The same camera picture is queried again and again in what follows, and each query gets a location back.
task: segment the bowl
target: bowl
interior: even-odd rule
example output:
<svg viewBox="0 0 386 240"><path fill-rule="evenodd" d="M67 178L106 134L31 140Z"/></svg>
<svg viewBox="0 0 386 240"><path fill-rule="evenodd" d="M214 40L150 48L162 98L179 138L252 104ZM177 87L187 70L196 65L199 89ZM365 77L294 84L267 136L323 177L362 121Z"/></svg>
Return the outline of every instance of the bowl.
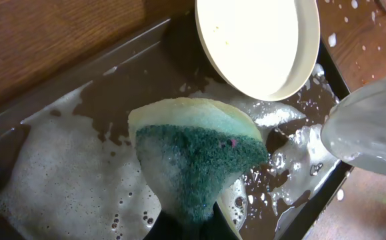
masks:
<svg viewBox="0 0 386 240"><path fill-rule="evenodd" d="M320 42L315 0L196 0L195 17L212 66L250 97L288 98L314 68Z"/></svg>

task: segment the sponge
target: sponge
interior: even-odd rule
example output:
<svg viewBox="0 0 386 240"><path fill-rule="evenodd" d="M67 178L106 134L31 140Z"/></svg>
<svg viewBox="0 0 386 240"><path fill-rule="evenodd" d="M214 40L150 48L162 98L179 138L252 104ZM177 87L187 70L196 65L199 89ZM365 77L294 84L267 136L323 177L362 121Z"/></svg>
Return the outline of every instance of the sponge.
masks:
<svg viewBox="0 0 386 240"><path fill-rule="evenodd" d="M210 99L165 99L133 110L129 136L162 212L189 231L210 221L222 190L267 161L252 120Z"/></svg>

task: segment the wooden surface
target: wooden surface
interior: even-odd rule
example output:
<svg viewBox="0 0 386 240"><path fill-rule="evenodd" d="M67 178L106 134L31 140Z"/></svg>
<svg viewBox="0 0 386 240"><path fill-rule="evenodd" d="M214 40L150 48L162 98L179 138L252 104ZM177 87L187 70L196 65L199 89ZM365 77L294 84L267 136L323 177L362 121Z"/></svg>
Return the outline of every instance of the wooden surface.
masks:
<svg viewBox="0 0 386 240"><path fill-rule="evenodd" d="M336 34L337 44L329 52L350 90L386 77L386 13L381 6L372 0L358 1L357 9L351 0L317 2L321 37L329 46L329 36ZM354 169L342 190L343 200L329 204L306 240L386 239L386 176Z"/></svg>
<svg viewBox="0 0 386 240"><path fill-rule="evenodd" d="M0 103L194 0L0 0Z"/></svg>
<svg viewBox="0 0 386 240"><path fill-rule="evenodd" d="M321 36L327 44L336 34L329 51L351 90L386 76L386 13L372 0L357 1L354 9L351 0L317 0ZM193 0L0 0L0 103L192 6ZM386 177L356 169L343 190L344 200L328 206L307 239L386 239Z"/></svg>

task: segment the tray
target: tray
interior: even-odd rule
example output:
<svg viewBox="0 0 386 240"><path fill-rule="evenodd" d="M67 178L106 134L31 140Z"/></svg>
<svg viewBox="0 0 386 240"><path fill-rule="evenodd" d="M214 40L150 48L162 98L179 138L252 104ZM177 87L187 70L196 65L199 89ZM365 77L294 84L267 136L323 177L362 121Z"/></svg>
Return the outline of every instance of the tray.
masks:
<svg viewBox="0 0 386 240"><path fill-rule="evenodd" d="M341 99L347 96L349 91L346 84L323 44L321 44L317 62L323 66L326 80L335 95ZM190 96L197 92L206 93L208 92L209 81L213 81L217 85L224 85L223 80L214 71L201 48L194 16L191 13L166 19L144 32L136 33L133 37L122 40L96 57L54 79L50 79L0 108L0 191L10 183L12 169L18 154L24 141L27 140L31 128L35 128L34 123L39 121L37 119L47 116L55 118L55 120L51 119L50 121L59 121L56 119L64 117L66 114L93 119L86 124L91 126L90 130L96 134L97 141L103 142L103 151L114 150L111 151L111 156L108 154L109 159L111 159L118 151L116 150L118 149L117 146L129 147L129 140L123 137L126 134L125 122L128 114L126 111L162 98ZM294 95L283 102L300 106L302 104L300 101L303 100L307 92L302 93L304 96ZM68 113L64 109L55 107L68 101L75 94L80 96L80 100L74 102L75 106L72 106L72 112ZM122 107L120 107L121 101L125 103ZM324 111L328 112L331 105L324 107ZM280 125L276 131L272 130L269 133L270 137L278 138L281 136L280 133L292 134L302 125L312 125L324 121L325 114L320 114L320 111L314 111L313 114L315 116L310 117L310 120L313 118L314 120L309 123L308 119L307 121L302 119ZM270 152L279 147L280 144L268 146ZM311 200L304 201L307 202L306 204L298 204L295 212L291 211L286 214L280 223L276 219L276 229L270 224L268 228L263 227L263 231L266 232L271 231L271 228L274 230L265 236L260 236L265 239L302 239L342 184L346 172L350 170L349 165L338 164L321 190ZM0 207L0 239L24 239L18 233L19 226L14 228L3 217L7 216L7 213L2 213L2 209L5 207ZM156 208L149 211L148 219L158 213ZM251 212L254 208L249 206L247 210ZM44 234L41 238L76 239L74 232L70 234L67 231L65 236L52 235L53 232L48 230L49 227L44 223L45 218L38 217L31 220L32 223L43 224L40 227L32 227L35 231L43 231L44 233L48 231L48 234ZM252 231L252 223L249 224L249 230L245 228L248 224L246 220L241 230L242 235L257 235L257 231ZM117 234L113 234L113 239L116 239L120 236L119 233L123 232L122 229L114 231L111 222L104 222L103 225L110 232L118 231ZM119 238L121 237L134 239L128 238L126 233Z"/></svg>

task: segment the soapy water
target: soapy water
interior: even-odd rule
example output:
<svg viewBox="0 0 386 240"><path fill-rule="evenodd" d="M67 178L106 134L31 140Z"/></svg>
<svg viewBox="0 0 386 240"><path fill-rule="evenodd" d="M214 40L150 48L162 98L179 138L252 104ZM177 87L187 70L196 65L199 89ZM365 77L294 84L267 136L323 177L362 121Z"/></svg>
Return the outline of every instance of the soapy water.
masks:
<svg viewBox="0 0 386 240"><path fill-rule="evenodd" d="M324 70L320 65L316 65L312 76L331 92L330 86L321 80ZM190 97L215 99L238 107L252 118L264 141L270 131L280 124L306 117L290 105L252 99L227 84L209 77L206 80L209 84L204 91L193 93ZM79 94L86 85L23 121L32 129L10 182L0 192L0 214L26 239L111 239L120 234L125 239L142 239L161 210L158 198L142 176L130 144L117 146L111 141L101 142L96 138L96 130L90 128L92 119L71 114L81 102ZM55 109L60 112L60 117L49 114ZM308 132L304 129L299 135L303 135L305 140L311 139L310 136L314 135L307 135ZM270 193L273 203L278 198L288 204L295 201L304 190L309 190L301 184L316 185L312 190L312 194L315 193L330 173L328 169L335 168L329 160L326 163L316 158L298 159L287 154L297 152L305 155L304 152L308 152L304 144L295 143L295 139L300 137L291 139L292 145L286 144L280 149L280 154L273 155L274 170L288 169L291 173L288 182ZM129 143L126 137L119 140ZM280 158L284 149L287 153ZM315 175L311 176L313 166ZM248 203L268 201L264 194L263 199L262 196L247 196L244 179L244 176L240 177L221 195L237 229L242 228L247 217L262 218L261 214L254 212L256 209L248 207Z"/></svg>

